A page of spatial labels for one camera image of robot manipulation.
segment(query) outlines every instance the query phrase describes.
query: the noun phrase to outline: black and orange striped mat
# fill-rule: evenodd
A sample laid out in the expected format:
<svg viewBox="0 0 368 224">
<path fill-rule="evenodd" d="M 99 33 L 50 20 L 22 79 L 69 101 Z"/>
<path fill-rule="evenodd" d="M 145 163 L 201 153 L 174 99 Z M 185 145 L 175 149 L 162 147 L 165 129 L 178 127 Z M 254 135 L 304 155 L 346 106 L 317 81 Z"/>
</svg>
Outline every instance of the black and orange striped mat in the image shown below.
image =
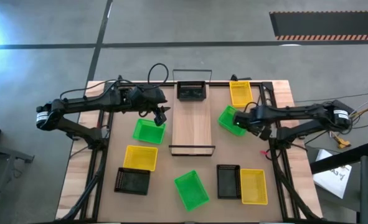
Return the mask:
<svg viewBox="0 0 368 224">
<path fill-rule="evenodd" d="M 270 12 L 277 40 L 368 40 L 368 11 Z"/>
</svg>

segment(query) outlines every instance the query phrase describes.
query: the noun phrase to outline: metal stand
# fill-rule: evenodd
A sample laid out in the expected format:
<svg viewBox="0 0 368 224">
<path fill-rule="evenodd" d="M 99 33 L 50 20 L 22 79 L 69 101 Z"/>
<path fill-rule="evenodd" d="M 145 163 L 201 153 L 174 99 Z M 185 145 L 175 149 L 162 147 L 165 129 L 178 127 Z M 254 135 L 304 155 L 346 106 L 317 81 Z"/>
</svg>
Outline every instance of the metal stand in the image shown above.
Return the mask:
<svg viewBox="0 0 368 224">
<path fill-rule="evenodd" d="M 359 162 L 362 156 L 368 156 L 368 143 L 340 154 L 321 159 L 310 164 L 312 174 L 317 174 L 347 164 Z"/>
<path fill-rule="evenodd" d="M 4 190 L 5 185 L 8 183 L 9 174 L 14 169 L 14 163 L 16 159 L 22 159 L 25 163 L 31 163 L 34 156 L 30 156 L 26 153 L 15 151 L 13 149 L 8 149 L 0 145 L 0 157 L 6 160 L 6 165 L 4 170 L 1 172 L 0 178 L 0 192 Z"/>
</svg>

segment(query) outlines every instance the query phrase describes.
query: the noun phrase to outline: green basket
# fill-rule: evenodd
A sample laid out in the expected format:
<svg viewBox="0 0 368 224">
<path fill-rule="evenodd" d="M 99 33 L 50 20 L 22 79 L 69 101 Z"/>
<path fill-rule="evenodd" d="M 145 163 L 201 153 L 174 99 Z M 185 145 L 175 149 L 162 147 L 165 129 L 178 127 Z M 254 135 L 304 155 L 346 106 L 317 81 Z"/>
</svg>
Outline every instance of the green basket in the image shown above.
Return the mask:
<svg viewBox="0 0 368 224">
<path fill-rule="evenodd" d="M 165 130 L 166 124 L 162 124 L 157 127 L 154 121 L 138 119 L 134 130 L 133 139 L 154 144 L 161 144 L 163 142 Z"/>
<path fill-rule="evenodd" d="M 232 134 L 236 134 L 238 136 L 243 136 L 246 133 L 246 129 L 242 129 L 239 126 L 234 125 L 234 114 L 236 109 L 230 105 L 226 107 L 224 112 L 219 117 L 219 123 L 221 126 L 225 127 Z"/>
<path fill-rule="evenodd" d="M 210 200 L 197 172 L 194 170 L 176 178 L 174 183 L 188 212 Z"/>
</svg>

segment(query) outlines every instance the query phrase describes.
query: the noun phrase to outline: yellow basket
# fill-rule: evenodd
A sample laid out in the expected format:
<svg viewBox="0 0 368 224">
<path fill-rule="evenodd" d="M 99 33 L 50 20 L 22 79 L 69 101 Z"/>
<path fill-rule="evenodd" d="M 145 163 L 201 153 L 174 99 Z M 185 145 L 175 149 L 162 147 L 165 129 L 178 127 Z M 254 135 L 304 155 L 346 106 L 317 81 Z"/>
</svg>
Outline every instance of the yellow basket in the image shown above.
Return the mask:
<svg viewBox="0 0 368 224">
<path fill-rule="evenodd" d="M 123 167 L 154 171 L 157 158 L 156 147 L 127 146 Z"/>
<path fill-rule="evenodd" d="M 268 204 L 264 170 L 241 169 L 240 188 L 242 203 L 247 205 Z"/>
<path fill-rule="evenodd" d="M 234 107 L 245 107 L 253 101 L 252 90 L 248 81 L 229 82 L 232 105 Z"/>
</svg>

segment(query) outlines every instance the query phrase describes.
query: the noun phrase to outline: white paper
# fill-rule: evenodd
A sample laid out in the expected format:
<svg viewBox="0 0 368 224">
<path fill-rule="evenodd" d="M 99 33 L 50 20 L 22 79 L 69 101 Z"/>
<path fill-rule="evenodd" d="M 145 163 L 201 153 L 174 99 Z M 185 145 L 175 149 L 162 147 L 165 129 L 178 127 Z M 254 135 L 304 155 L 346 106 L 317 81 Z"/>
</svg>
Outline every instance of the white paper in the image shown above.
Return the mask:
<svg viewBox="0 0 368 224">
<path fill-rule="evenodd" d="M 329 156 L 332 156 L 332 154 L 324 149 L 320 149 L 316 160 L 318 161 Z M 318 184 L 323 189 L 342 199 L 344 192 L 346 191 L 350 172 L 351 166 L 345 165 L 344 167 L 338 167 L 332 170 L 314 174 L 313 179 L 315 184 Z"/>
</svg>

